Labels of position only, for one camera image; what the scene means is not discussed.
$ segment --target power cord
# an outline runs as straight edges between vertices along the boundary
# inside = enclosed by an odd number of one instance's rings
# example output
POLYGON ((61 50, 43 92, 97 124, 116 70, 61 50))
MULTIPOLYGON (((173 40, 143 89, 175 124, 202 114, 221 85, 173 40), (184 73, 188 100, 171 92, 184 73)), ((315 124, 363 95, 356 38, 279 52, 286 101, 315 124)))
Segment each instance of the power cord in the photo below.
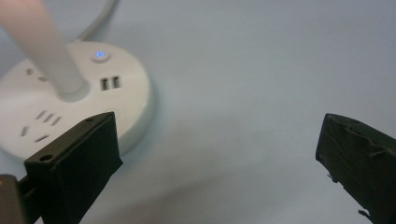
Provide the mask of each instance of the power cord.
POLYGON ((98 29, 110 18, 118 2, 119 0, 107 0, 98 17, 96 17, 96 19, 79 36, 76 37, 75 41, 85 41, 90 36, 94 35, 98 29))

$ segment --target power button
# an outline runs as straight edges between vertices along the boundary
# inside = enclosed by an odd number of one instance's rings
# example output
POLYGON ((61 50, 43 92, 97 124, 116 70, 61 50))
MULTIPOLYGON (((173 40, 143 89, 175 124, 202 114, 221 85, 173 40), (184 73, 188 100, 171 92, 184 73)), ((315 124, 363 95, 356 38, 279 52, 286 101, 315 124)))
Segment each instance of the power button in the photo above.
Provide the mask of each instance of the power button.
POLYGON ((92 55, 92 60, 95 63, 105 63, 110 59, 111 55, 104 50, 98 50, 92 55))

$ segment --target screw hole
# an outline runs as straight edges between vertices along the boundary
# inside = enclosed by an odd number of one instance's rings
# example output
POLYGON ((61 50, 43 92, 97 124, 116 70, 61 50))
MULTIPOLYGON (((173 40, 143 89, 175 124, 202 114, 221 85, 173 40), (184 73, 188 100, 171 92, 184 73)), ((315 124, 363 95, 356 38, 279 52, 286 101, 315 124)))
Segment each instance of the screw hole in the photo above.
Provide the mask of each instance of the screw hole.
POLYGON ((52 155, 45 155, 40 158, 40 161, 49 161, 52 157, 52 155))

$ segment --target usb port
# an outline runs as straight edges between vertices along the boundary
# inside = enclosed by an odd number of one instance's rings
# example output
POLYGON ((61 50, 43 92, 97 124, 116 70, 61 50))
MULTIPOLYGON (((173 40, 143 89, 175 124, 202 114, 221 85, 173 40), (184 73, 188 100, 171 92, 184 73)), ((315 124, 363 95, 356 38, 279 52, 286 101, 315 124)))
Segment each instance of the usb port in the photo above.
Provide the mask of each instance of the usb port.
POLYGON ((113 77, 113 88, 119 88, 120 87, 120 77, 113 77))
POLYGON ((107 78, 102 78, 100 80, 101 85, 102 85, 102 91, 107 91, 108 90, 108 80, 107 78))

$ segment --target electrical socket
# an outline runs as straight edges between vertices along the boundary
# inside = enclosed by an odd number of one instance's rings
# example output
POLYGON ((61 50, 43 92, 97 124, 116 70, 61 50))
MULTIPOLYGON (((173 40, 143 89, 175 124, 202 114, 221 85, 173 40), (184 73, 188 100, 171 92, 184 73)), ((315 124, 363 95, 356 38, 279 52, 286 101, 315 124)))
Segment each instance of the electrical socket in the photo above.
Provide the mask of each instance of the electrical socket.
POLYGON ((17 64, 0 79, 0 148, 26 159, 80 120, 108 111, 116 115, 121 154, 143 135, 154 103, 142 64, 127 51, 104 43, 76 42, 68 49, 91 86, 89 94, 65 102, 30 61, 17 64), (107 53, 105 61, 96 57, 98 51, 107 53))

